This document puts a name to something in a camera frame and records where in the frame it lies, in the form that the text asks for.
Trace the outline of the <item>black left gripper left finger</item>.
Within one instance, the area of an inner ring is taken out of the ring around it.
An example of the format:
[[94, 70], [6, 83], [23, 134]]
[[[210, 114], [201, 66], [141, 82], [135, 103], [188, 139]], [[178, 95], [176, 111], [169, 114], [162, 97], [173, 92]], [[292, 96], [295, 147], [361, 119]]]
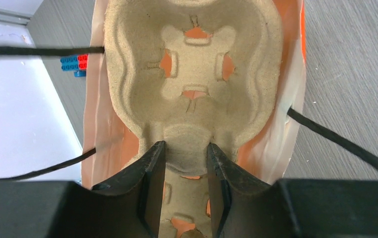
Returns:
[[166, 144], [91, 189], [73, 181], [0, 181], [0, 238], [156, 238]]

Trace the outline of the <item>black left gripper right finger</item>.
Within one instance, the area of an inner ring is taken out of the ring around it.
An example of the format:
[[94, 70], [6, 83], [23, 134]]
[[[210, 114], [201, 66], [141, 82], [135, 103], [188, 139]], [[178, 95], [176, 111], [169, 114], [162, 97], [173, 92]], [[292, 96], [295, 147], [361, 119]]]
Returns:
[[378, 180], [279, 179], [267, 184], [207, 147], [215, 238], [378, 238]]

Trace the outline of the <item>orange paper takeout bag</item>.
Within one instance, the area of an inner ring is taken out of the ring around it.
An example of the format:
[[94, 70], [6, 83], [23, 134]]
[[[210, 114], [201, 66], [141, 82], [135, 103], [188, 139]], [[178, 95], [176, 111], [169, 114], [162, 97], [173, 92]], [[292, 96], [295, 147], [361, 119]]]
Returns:
[[[0, 178], [0, 181], [73, 181], [91, 189], [140, 159], [152, 147], [139, 155], [138, 138], [113, 108], [104, 47], [109, 1], [95, 2], [89, 47], [0, 47], [0, 56], [61, 58], [88, 54], [83, 154], [43, 170]], [[233, 162], [270, 185], [279, 179], [378, 180], [377, 156], [302, 115], [306, 86], [304, 3], [301, 0], [273, 2], [283, 32], [275, 106], [264, 128], [239, 148], [238, 159]], [[162, 205], [165, 195], [164, 181]], [[206, 213], [211, 219], [209, 189]], [[180, 218], [172, 218], [171, 222], [177, 229], [176, 238], [193, 238], [194, 224]]]

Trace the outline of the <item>single brown cup carrier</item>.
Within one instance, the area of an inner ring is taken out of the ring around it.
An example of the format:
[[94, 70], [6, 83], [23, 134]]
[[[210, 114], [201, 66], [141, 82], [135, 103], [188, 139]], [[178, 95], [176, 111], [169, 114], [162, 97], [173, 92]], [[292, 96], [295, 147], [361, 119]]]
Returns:
[[212, 236], [206, 152], [232, 161], [275, 106], [282, 21], [271, 0], [111, 0], [104, 47], [113, 108], [139, 155], [166, 143], [161, 238], [172, 218]]

